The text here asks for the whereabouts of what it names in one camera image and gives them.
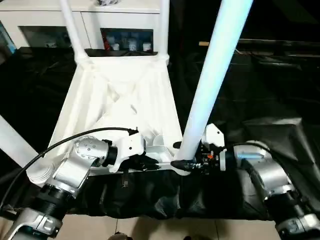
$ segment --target black fabric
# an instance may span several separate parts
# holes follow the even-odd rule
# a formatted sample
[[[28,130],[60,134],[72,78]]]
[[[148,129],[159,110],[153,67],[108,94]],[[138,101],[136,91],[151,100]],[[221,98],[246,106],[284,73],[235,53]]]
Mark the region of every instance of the black fabric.
[[[91,50],[91,56],[105,56]],[[182,130],[199,80],[204,54],[173,59],[170,80]],[[75,70],[69,49],[20,49],[0,65],[0,114],[37,150],[51,137]],[[316,58],[235,55],[209,123],[226,142],[260,140],[275,150],[299,191],[320,213],[320,61]],[[16,166],[7,159],[8,173]],[[0,191],[6,188],[3,183]],[[25,207],[39,189],[27,180],[16,186],[10,205]],[[268,220],[244,171],[179,176],[173,171],[90,177],[70,213],[129,218],[172,217]]]

